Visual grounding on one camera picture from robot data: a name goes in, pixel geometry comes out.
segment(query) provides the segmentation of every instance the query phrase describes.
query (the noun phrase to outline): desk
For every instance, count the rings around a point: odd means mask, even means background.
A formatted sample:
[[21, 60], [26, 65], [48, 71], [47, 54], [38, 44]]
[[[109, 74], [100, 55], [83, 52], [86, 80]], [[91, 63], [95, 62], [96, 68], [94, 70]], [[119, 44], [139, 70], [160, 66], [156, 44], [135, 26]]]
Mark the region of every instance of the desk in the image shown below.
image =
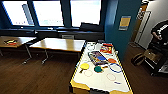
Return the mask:
[[[93, 49], [91, 49], [92, 51], [100, 51], [101, 46], [102, 44], [96, 44], [93, 45]], [[116, 60], [116, 64], [120, 65], [121, 71], [119, 73], [112, 71], [109, 67], [105, 68], [101, 73], [95, 72], [95, 65], [90, 61], [88, 52], [91, 52], [91, 50], [90, 44], [87, 43], [83, 55], [78, 62], [74, 75], [70, 81], [71, 92], [75, 94], [89, 94], [89, 92], [91, 93], [92, 91], [103, 91], [105, 92], [103, 94], [133, 94], [121, 63], [115, 53], [114, 47], [112, 48], [112, 54], [103, 52], [101, 52], [101, 54], [106, 57], [106, 59], [112, 58]], [[83, 63], [88, 63], [89, 69], [83, 70], [82, 73], [79, 73], [81, 71], [80, 65]]]
[[[29, 58], [26, 59], [23, 64], [27, 63], [27, 61], [32, 58], [30, 51], [26, 45], [27, 42], [31, 41], [35, 39], [35, 37], [9, 37], [9, 36], [1, 36], [0, 37], [0, 47], [11, 47], [11, 48], [18, 48], [21, 45], [25, 44], [26, 50], [29, 54]], [[8, 45], [5, 43], [5, 41], [9, 41], [9, 40], [16, 40], [16, 44], [15, 45]]]
[[85, 40], [45, 38], [30, 47], [45, 49], [46, 57], [48, 58], [46, 49], [81, 52], [84, 43]]

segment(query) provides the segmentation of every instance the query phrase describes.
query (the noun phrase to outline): white desk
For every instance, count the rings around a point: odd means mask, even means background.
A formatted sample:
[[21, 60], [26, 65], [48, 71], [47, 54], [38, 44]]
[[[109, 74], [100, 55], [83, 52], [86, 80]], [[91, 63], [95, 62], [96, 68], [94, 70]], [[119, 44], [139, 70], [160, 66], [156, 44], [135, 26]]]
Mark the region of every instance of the white desk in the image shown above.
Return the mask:
[[[97, 73], [94, 71], [95, 65], [90, 61], [88, 57], [88, 52], [92, 49], [93, 51], [100, 51], [102, 44], [96, 44], [94, 49], [87, 44], [80, 61], [77, 64], [74, 75], [70, 81], [73, 88], [73, 93], [75, 94], [89, 94], [90, 89], [97, 89], [102, 91], [107, 91], [109, 94], [133, 94], [126, 75], [122, 69], [121, 63], [115, 54], [114, 48], [112, 49], [112, 54], [102, 53], [106, 59], [115, 59], [118, 65], [120, 65], [121, 72], [116, 73], [112, 71], [109, 67], [105, 68], [102, 73]], [[80, 65], [82, 63], [88, 63], [89, 69], [83, 70], [82, 73]]]

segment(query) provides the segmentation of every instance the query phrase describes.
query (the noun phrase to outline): book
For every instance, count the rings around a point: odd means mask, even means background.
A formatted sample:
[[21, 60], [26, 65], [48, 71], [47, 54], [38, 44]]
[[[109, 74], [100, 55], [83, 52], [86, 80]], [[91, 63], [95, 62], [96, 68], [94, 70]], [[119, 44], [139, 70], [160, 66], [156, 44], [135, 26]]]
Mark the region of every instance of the book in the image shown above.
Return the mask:
[[88, 56], [95, 66], [108, 64], [108, 60], [99, 51], [92, 51]]

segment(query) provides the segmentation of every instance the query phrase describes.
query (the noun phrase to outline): box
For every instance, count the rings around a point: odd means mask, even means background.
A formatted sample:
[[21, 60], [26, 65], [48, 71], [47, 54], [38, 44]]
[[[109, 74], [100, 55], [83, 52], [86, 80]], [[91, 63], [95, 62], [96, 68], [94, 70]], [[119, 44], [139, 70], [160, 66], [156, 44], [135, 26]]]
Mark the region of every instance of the box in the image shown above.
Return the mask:
[[152, 49], [147, 49], [144, 52], [144, 56], [157, 63], [159, 61], [159, 59], [162, 57], [162, 54], [160, 52], [156, 52]]

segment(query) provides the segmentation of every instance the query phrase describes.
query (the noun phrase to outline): table leg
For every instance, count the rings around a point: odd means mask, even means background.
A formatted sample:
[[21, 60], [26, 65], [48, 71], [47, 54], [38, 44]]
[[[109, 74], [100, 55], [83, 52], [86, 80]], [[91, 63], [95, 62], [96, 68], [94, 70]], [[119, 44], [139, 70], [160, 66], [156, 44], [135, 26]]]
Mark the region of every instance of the table leg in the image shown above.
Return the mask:
[[48, 54], [47, 54], [46, 49], [45, 49], [45, 53], [46, 53], [46, 59], [44, 59], [44, 60], [42, 61], [42, 64], [44, 64], [44, 63], [45, 63], [45, 61], [48, 59]]
[[32, 58], [32, 56], [31, 56], [31, 54], [30, 54], [30, 51], [29, 51], [29, 49], [28, 49], [28, 47], [27, 47], [27, 45], [25, 44], [25, 47], [26, 47], [26, 50], [27, 50], [27, 52], [28, 52], [28, 54], [29, 54], [29, 58], [28, 59], [26, 59], [22, 64], [26, 64], [27, 63], [27, 61], [29, 60], [29, 59], [31, 59]]
[[3, 56], [3, 54], [2, 54], [2, 51], [0, 50], [0, 54], [1, 54], [1, 56]]

